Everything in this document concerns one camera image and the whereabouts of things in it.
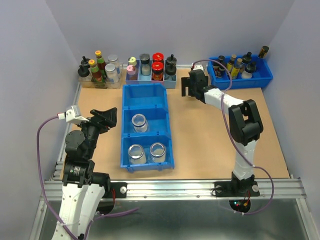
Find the large blue divided bin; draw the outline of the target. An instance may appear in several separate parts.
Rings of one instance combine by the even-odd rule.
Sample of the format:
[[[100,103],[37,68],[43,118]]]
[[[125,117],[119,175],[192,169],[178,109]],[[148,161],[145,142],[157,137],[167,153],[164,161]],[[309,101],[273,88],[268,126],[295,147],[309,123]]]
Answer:
[[[133,84],[122,88],[120,166],[129,173],[174,169],[166,88]]]

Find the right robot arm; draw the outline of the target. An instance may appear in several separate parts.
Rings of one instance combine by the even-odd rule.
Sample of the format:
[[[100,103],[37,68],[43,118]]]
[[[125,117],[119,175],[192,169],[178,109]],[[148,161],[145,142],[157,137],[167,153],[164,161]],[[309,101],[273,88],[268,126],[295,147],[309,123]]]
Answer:
[[[220,109],[223,117],[228,116],[227,133],[236,150],[235,165],[231,180],[216,182],[212,194],[222,198],[244,197],[247,193],[259,196],[254,176],[254,152],[264,127],[256,102],[232,97],[209,85],[209,77],[201,69],[192,70],[188,77],[181,78],[181,95],[195,97]]]

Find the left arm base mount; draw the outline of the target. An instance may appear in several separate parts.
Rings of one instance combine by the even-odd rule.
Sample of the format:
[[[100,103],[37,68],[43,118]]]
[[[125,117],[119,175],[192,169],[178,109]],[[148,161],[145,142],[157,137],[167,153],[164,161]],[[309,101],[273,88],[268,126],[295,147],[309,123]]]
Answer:
[[[87,207],[90,213],[95,209],[101,214],[108,214],[113,210],[116,198],[127,197],[128,183],[111,182],[108,173],[94,172],[90,183],[82,205]]]

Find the glass jar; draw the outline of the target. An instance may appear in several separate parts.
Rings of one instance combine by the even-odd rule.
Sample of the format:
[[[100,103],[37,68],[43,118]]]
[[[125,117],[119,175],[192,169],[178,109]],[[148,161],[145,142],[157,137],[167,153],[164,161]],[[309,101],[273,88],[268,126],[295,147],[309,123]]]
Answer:
[[[131,118],[131,123],[133,125],[133,129],[136,133],[145,133],[149,129],[149,124],[146,117],[137,113]]]
[[[155,142],[149,148],[149,161],[151,163],[164,163],[166,153],[165,145],[161,142]]]
[[[132,165],[147,163],[145,150],[140,144],[133,144],[128,148],[128,158]]]

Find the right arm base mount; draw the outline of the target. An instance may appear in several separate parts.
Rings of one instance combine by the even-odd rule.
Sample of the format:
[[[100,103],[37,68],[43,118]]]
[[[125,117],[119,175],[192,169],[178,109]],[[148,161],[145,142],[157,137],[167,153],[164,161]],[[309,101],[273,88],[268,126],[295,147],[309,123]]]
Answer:
[[[251,197],[259,197],[260,190],[253,174],[247,179],[239,180],[232,173],[231,180],[214,183],[211,195],[218,198],[231,198],[229,205],[232,210],[245,214],[251,208]]]

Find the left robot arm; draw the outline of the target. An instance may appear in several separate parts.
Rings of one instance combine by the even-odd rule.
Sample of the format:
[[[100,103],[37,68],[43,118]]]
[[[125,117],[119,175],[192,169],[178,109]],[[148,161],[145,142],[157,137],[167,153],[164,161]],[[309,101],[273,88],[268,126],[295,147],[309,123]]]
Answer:
[[[65,137],[65,161],[62,177],[62,201],[54,240],[84,240],[102,197],[111,193],[109,174],[94,172],[92,160],[99,135],[117,125],[117,108],[91,110],[85,118],[76,105],[70,106],[58,119],[79,127]]]

